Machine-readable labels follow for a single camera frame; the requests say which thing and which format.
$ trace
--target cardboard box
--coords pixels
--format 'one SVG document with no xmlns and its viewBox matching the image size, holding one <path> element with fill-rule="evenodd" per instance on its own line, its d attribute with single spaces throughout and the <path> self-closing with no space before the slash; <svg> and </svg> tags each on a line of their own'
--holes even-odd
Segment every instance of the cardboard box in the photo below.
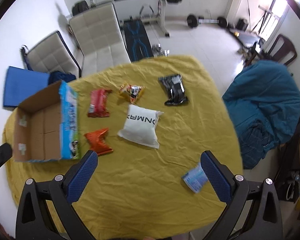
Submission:
<svg viewBox="0 0 300 240">
<path fill-rule="evenodd" d="M 16 161 L 79 159 L 77 93 L 64 81 L 19 104 L 14 128 Z"/>
</svg>

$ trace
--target navy blue cloth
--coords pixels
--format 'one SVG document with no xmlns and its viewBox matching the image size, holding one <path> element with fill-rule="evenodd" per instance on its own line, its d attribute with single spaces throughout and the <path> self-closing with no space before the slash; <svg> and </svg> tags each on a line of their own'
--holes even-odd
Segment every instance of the navy blue cloth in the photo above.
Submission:
<svg viewBox="0 0 300 240">
<path fill-rule="evenodd" d="M 3 107 L 17 107 L 23 100 L 48 86 L 49 74 L 9 67 L 3 94 Z"/>
<path fill-rule="evenodd" d="M 76 77 L 73 74 L 65 74 L 65 73 L 62 73 L 61 71 L 54 71 L 54 72 L 50 73 L 49 85 L 58 80 L 64 80 L 65 82 L 68 83 L 75 79 L 76 79 Z"/>
<path fill-rule="evenodd" d="M 300 92 L 283 64 L 260 60 L 244 68 L 223 95 L 241 149 L 252 169 L 266 153 L 287 142 L 300 117 Z"/>
</svg>

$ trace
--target yellow bedsheet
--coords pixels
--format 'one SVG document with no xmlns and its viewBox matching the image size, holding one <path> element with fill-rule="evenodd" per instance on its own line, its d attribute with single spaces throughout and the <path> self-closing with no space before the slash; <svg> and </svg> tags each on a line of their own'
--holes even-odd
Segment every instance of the yellow bedsheet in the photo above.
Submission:
<svg viewBox="0 0 300 240">
<path fill-rule="evenodd" d="M 158 77 L 180 73 L 188 105 L 165 106 L 167 95 Z M 117 88 L 125 81 L 146 86 L 137 105 L 164 112 L 156 128 L 159 149 L 142 146 L 117 136 L 123 127 L 129 103 Z M 205 150 L 234 174 L 242 174 L 239 145 L 221 96 L 208 72 L 188 56 L 158 57 L 119 65 L 71 82 L 78 92 L 80 151 L 89 149 L 84 133 L 109 127 L 106 143 L 113 153 L 99 157 L 99 165 L 80 200 L 73 206 L 96 239 L 114 237 L 164 238 L 205 226 L 215 221 L 225 205 L 208 182 L 194 194 L 181 176 L 194 168 Z M 108 118 L 88 118 L 90 91 L 110 87 Z M 12 144 L 13 113 L 5 126 L 3 141 Z M 51 180 L 64 174 L 74 161 L 7 163 L 13 198 L 19 202 L 29 177 Z M 52 205 L 52 216 L 62 230 Z"/>
</svg>

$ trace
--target orange snack bag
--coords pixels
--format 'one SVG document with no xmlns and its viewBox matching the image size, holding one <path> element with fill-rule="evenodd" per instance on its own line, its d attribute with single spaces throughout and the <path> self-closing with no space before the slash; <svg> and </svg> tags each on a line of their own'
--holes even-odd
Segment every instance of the orange snack bag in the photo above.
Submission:
<svg viewBox="0 0 300 240">
<path fill-rule="evenodd" d="M 113 151 L 113 149 L 106 145 L 104 141 L 104 137 L 108 130 L 108 128 L 103 128 L 94 132 L 86 133 L 84 135 L 89 141 L 90 150 L 95 151 L 98 156 Z"/>
</svg>

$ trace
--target red snack bag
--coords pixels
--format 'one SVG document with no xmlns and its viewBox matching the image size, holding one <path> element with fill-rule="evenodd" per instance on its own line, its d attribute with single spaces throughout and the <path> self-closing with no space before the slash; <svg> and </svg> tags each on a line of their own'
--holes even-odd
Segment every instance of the red snack bag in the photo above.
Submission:
<svg viewBox="0 0 300 240">
<path fill-rule="evenodd" d="M 110 115 L 106 109 L 106 101 L 108 93 L 111 92 L 111 89 L 98 89 L 91 91 L 88 117 L 108 117 Z"/>
<path fill-rule="evenodd" d="M 104 137 L 108 130 L 108 128 L 103 128 L 94 132 L 86 133 L 84 135 L 89 141 L 89 144 L 91 146 L 90 150 L 95 151 L 98 156 L 113 151 L 113 149 L 106 145 L 104 141 Z"/>
</svg>

